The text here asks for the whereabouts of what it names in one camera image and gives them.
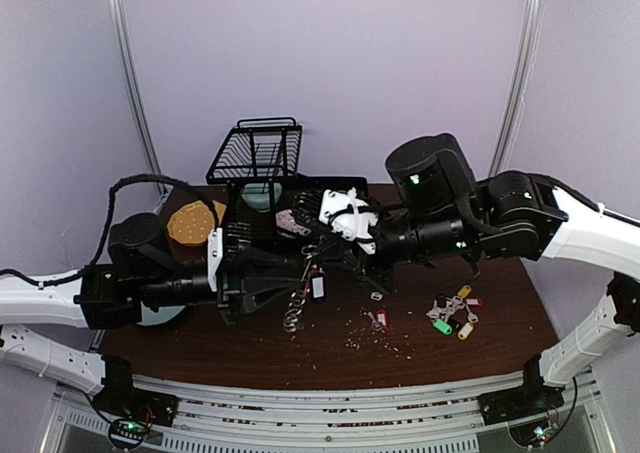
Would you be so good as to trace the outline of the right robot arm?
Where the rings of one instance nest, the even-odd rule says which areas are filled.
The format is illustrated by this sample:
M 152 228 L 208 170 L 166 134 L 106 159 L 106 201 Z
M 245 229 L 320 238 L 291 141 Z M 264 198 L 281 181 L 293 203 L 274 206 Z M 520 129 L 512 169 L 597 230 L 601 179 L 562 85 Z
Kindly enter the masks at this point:
M 355 190 L 311 190 L 295 220 L 320 236 L 317 253 L 383 288 L 401 263 L 459 256 L 569 259 L 613 274 L 592 313 L 553 347 L 529 359 L 520 386 L 479 399 L 494 423 L 563 404 L 574 376 L 617 340 L 639 330 L 639 224 L 559 180 L 509 170 L 477 180 L 457 139 L 423 136 L 386 159 L 399 203 L 383 206 Z

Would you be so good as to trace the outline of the grey keyring organiser red handle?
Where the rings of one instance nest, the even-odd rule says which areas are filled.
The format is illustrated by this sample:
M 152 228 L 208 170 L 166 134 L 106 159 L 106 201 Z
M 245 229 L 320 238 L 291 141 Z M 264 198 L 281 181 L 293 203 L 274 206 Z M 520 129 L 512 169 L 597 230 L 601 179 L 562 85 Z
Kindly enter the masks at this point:
M 282 325 L 286 333 L 293 334 L 300 329 L 299 321 L 304 311 L 307 294 L 310 289 L 311 273 L 315 267 L 317 250 L 318 246 L 314 244 L 306 245 L 301 249 L 304 268 L 298 286 L 289 297 L 289 302 L 283 316 Z

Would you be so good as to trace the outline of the key with black tag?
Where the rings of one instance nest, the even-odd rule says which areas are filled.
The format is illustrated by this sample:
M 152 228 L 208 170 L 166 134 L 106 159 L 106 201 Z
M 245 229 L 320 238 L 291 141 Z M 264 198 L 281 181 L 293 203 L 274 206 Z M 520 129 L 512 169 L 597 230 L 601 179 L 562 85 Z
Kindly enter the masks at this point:
M 308 291 L 309 298 L 314 303 L 323 303 L 327 298 L 325 285 L 326 275 L 323 269 L 315 268 L 309 275 Z

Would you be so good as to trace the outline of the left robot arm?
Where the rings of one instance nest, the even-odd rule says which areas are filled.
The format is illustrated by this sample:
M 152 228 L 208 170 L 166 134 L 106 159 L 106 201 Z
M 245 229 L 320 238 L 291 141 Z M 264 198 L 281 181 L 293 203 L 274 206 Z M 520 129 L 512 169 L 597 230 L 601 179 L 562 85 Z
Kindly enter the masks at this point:
M 249 227 L 212 230 L 203 260 L 179 262 L 165 224 L 139 213 L 112 226 L 110 261 L 68 275 L 28 278 L 1 273 L 1 357 L 87 394 L 99 410 L 133 417 L 153 405 L 135 388 L 128 361 L 89 355 L 28 331 L 35 324 L 108 330 L 138 324 L 143 311 L 215 304 L 225 321 L 294 291 L 290 259 L 252 246 Z

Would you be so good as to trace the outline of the key with red tag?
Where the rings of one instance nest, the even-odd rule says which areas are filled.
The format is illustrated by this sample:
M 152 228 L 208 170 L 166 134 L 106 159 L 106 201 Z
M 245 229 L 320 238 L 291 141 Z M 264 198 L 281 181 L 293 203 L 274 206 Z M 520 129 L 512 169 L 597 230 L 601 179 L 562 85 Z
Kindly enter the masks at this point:
M 373 314 L 372 312 L 366 312 L 365 316 L 370 320 L 371 329 L 374 332 L 381 332 L 387 329 L 386 316 L 382 314 Z

